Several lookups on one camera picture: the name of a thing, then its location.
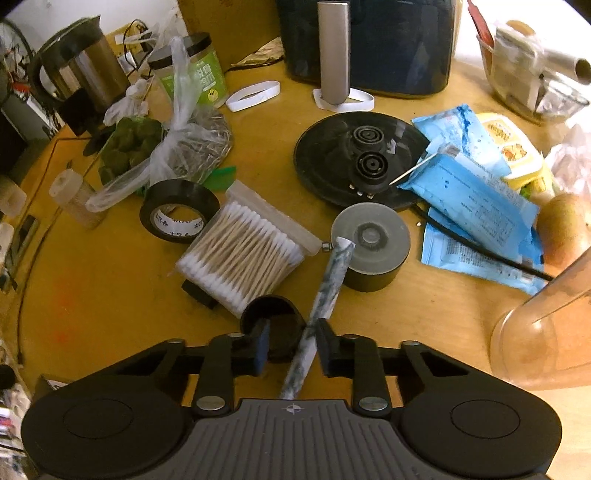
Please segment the toothpick dispenser jar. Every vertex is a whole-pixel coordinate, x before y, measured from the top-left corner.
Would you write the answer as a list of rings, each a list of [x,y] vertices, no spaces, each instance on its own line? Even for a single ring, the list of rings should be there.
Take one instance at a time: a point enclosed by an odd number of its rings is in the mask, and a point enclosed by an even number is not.
[[[85,228],[96,228],[105,218],[106,212],[91,212],[87,201],[95,190],[73,169],[59,173],[49,188],[50,197],[72,218]]]

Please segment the black cylindrical cup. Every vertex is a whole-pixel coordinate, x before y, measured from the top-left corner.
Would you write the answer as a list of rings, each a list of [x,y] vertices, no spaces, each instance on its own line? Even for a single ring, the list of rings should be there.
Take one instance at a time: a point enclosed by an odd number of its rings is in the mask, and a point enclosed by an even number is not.
[[[264,295],[252,300],[245,307],[240,318],[240,330],[249,334],[258,323],[270,324],[269,351],[270,363],[290,363],[297,353],[303,337],[304,318],[289,299],[279,295]]]

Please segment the green plastic piece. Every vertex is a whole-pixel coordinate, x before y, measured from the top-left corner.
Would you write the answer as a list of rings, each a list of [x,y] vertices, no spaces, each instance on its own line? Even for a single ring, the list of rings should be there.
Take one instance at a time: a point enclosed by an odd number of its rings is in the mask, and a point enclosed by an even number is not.
[[[216,168],[202,183],[202,186],[211,192],[224,192],[235,182],[237,170],[238,168],[235,166]]]

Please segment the clear bag of seeds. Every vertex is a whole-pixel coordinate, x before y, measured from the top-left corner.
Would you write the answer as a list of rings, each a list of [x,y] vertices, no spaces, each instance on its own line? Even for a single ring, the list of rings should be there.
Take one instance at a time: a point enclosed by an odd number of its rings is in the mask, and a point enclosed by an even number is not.
[[[174,75],[172,116],[167,133],[150,157],[109,182],[86,203],[105,211],[141,188],[171,179],[202,183],[228,155],[232,135],[224,115],[197,103],[200,82],[188,72],[189,56],[180,37],[169,42]]]

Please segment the bag of green balls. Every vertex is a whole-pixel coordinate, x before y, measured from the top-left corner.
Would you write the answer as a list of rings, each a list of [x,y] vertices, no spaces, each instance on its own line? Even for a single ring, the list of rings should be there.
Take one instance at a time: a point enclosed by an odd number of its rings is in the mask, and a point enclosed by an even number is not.
[[[149,117],[125,117],[99,152],[98,174],[105,186],[148,159],[161,142],[164,129],[160,121]]]

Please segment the cotton swab clear box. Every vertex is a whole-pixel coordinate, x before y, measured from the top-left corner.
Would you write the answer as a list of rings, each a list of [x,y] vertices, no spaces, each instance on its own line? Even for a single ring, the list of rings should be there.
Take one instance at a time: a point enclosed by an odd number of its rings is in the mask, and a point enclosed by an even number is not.
[[[273,293],[321,246],[317,236],[236,180],[176,269],[240,317],[252,300]]]

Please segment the marbled grey stick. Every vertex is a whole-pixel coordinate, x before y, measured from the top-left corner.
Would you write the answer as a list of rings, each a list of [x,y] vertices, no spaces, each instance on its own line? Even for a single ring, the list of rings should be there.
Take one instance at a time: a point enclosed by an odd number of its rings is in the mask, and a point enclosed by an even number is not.
[[[297,352],[290,363],[290,369],[288,369],[287,377],[284,379],[283,388],[280,391],[281,400],[296,399],[304,385],[304,380],[307,378],[308,371],[310,371],[311,364],[318,352],[317,340],[315,340],[318,322],[332,316],[355,247],[356,244],[353,241],[342,237],[337,237],[332,242],[332,254],[329,257],[324,277],[322,277],[321,286],[318,288],[314,305],[312,305],[307,327],[301,336]]]

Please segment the yellow snack packet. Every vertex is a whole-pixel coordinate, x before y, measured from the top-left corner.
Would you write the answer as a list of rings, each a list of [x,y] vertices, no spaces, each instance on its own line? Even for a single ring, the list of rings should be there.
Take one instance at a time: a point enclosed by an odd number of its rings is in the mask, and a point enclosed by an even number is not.
[[[504,115],[485,112],[478,113],[477,117],[511,169],[504,181],[513,190],[520,190],[533,181],[544,166],[544,158],[527,135]]]

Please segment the dark blue air fryer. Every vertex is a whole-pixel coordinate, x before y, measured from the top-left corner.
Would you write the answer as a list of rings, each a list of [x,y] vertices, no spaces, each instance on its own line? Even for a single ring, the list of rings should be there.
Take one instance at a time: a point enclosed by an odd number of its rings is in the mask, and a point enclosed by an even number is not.
[[[455,1],[278,1],[280,37],[294,79],[419,98],[449,82]]]

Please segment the clear shaker bottle grey lid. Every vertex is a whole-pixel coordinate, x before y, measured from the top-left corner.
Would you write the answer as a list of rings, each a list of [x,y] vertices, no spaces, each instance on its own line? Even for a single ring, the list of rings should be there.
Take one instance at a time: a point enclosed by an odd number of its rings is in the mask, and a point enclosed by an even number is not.
[[[528,390],[590,384],[590,252],[496,324],[495,376]]]

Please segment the stainless electric kettle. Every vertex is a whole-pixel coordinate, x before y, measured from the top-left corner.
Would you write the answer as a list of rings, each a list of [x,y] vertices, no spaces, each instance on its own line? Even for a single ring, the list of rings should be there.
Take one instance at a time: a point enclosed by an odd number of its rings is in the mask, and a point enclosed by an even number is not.
[[[47,40],[28,66],[31,93],[80,136],[93,132],[130,82],[100,28],[81,18]]]

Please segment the small black rectangular block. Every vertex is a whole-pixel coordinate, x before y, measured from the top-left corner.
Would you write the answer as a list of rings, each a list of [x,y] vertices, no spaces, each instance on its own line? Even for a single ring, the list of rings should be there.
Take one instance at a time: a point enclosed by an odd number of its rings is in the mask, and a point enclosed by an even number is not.
[[[197,284],[192,283],[189,280],[184,280],[181,284],[181,289],[187,293],[192,299],[197,300],[200,304],[207,306],[209,309],[213,309],[218,305],[218,302],[211,297],[208,293],[202,290]]]

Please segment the white crumpled plastic bag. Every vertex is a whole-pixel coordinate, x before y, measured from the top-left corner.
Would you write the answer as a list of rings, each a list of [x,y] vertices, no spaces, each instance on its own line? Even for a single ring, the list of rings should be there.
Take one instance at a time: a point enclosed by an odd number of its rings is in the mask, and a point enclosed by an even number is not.
[[[122,99],[116,101],[105,112],[103,124],[107,127],[115,125],[127,117],[144,117],[148,114],[146,100],[151,83],[144,79],[130,85]]]

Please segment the blue wipes packet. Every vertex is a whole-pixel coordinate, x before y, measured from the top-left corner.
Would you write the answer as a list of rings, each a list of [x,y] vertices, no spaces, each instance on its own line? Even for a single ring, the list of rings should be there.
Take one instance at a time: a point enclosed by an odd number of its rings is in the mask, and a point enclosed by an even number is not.
[[[515,260],[539,207],[456,146],[432,142],[424,163],[399,187],[429,203],[488,250]]]

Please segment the kiwi fruit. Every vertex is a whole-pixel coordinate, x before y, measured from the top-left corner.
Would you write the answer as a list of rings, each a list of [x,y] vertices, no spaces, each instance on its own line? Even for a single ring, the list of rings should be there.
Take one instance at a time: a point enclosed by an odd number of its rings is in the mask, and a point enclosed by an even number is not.
[[[590,248],[590,201],[562,193],[541,208],[536,227],[545,263],[564,270]]]

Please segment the glass bowl with items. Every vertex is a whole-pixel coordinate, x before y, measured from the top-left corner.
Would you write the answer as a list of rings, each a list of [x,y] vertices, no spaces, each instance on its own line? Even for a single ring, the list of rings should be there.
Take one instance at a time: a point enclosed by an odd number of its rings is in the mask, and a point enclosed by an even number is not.
[[[562,123],[590,105],[590,63],[543,47],[510,25],[479,38],[485,74],[497,97],[538,125]]]

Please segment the grey topped black puck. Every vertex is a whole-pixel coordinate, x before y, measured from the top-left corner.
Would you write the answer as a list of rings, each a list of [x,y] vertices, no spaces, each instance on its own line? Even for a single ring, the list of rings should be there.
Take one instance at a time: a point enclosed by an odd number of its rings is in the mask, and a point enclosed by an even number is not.
[[[355,244],[344,283],[359,292],[376,292],[393,282],[410,254],[410,230],[392,208],[373,202],[342,210],[332,223],[331,239]]]

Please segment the green label clear jar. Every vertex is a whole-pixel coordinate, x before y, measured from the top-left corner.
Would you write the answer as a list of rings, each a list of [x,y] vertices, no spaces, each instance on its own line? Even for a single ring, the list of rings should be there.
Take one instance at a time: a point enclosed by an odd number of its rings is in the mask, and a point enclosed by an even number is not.
[[[183,38],[189,56],[188,72],[200,82],[198,104],[221,107],[228,100],[224,73],[211,42],[211,35],[198,32]],[[154,50],[148,59],[148,66],[158,78],[169,99],[173,99],[174,75],[172,56],[168,46]]]

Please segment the brown paper bag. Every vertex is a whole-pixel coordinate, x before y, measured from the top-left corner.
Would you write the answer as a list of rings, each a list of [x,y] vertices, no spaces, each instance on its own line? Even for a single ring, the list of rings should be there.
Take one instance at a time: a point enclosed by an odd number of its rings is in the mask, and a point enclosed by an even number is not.
[[[283,41],[281,41],[280,37],[276,37],[257,49],[256,52],[250,53],[238,61],[238,63],[232,64],[229,70],[245,70],[270,66],[280,62],[283,56]]]

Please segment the black kettle base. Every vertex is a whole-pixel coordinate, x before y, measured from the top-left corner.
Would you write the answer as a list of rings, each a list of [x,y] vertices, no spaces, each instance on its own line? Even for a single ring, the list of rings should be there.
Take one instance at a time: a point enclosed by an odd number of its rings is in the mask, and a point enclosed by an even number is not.
[[[297,140],[294,168],[311,193],[346,208],[377,202],[396,211],[419,201],[400,189],[429,139],[413,125],[375,112],[348,112],[318,121]]]

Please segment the black electrical tape roll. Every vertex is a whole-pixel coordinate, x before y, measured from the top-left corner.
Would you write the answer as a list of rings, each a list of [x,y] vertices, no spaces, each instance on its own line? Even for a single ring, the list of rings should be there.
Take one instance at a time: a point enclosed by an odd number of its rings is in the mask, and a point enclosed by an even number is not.
[[[188,244],[218,209],[217,197],[204,186],[188,180],[164,180],[148,188],[139,218],[153,236]]]

